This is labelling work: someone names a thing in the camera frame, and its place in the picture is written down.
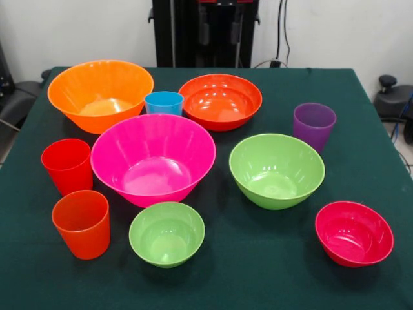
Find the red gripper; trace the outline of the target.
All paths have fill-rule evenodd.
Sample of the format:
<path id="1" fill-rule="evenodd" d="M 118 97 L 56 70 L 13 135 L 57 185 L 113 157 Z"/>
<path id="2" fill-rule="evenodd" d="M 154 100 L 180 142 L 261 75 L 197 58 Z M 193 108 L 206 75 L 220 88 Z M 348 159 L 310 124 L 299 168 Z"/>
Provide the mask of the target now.
<path id="1" fill-rule="evenodd" d="M 238 5 L 253 3 L 254 0 L 199 0 L 199 3 L 213 5 Z M 201 45 L 209 44 L 209 24 L 206 8 L 203 5 L 198 6 L 199 12 L 199 43 Z M 243 14 L 235 12 L 231 26 L 231 43 L 238 44 L 241 40 Z"/>

